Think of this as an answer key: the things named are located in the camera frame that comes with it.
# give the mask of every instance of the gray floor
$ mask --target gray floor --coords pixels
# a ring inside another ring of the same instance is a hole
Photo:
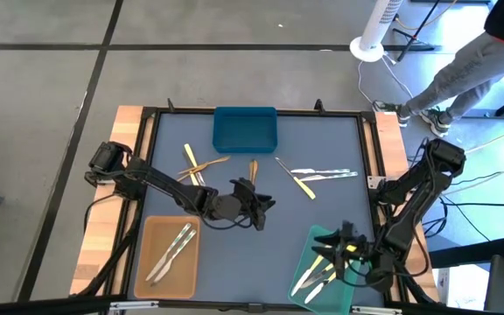
[[[125,0],[113,43],[347,44],[361,35],[374,2]],[[113,6],[111,0],[0,0],[0,42],[101,43]],[[401,18],[415,25],[429,8],[405,1]],[[437,11],[444,8],[441,4]],[[420,36],[442,49],[409,54],[394,67],[397,76],[413,93],[423,90],[434,73],[452,60],[452,53],[481,32],[487,12],[485,5],[455,5]],[[391,31],[384,39],[385,44],[403,42]],[[0,194],[6,197],[0,206],[0,302],[11,300],[96,54],[0,52]],[[60,298],[68,293],[81,245],[83,212],[94,195],[82,176],[98,144],[108,139],[118,105],[165,105],[171,97],[180,107],[310,109],[321,98],[328,109],[369,110],[357,90],[358,65],[349,52],[109,52],[33,298]],[[372,99],[408,100],[381,62],[363,64],[361,72],[362,88]],[[479,106],[496,108],[502,103],[504,80]],[[465,119],[447,139],[472,148],[502,133],[504,121]],[[431,136],[417,119],[402,134],[409,155],[423,137]],[[463,178],[501,169],[504,141],[473,153]],[[504,202],[504,175],[451,198]],[[504,208],[463,210],[488,237],[504,237]],[[438,217],[439,211],[433,208],[425,219]],[[429,239],[429,244],[438,249],[444,246],[442,239],[469,244],[481,242],[480,237],[452,208],[445,231]]]

